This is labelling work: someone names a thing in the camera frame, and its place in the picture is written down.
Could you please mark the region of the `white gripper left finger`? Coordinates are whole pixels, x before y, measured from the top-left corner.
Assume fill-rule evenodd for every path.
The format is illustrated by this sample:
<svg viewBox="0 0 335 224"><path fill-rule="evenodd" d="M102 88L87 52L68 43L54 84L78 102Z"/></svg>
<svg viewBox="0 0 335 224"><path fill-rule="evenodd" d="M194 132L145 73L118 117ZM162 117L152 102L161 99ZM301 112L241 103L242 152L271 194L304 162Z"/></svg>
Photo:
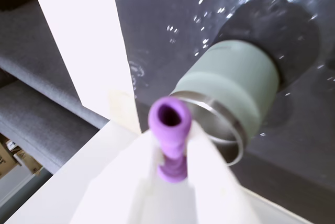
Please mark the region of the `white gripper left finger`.
<svg viewBox="0 0 335 224"><path fill-rule="evenodd" d="M112 122L100 130L9 223L145 223L160 158L151 131Z"/></svg>

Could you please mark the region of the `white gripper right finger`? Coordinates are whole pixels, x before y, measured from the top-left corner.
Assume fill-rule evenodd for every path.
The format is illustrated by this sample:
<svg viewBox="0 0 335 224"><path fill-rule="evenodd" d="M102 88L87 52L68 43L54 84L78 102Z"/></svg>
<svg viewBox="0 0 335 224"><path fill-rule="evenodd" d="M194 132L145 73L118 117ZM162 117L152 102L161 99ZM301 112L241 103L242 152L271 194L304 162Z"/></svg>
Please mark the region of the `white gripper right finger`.
<svg viewBox="0 0 335 224"><path fill-rule="evenodd" d="M240 183L199 124L191 126L186 156L198 223L259 222Z"/></svg>

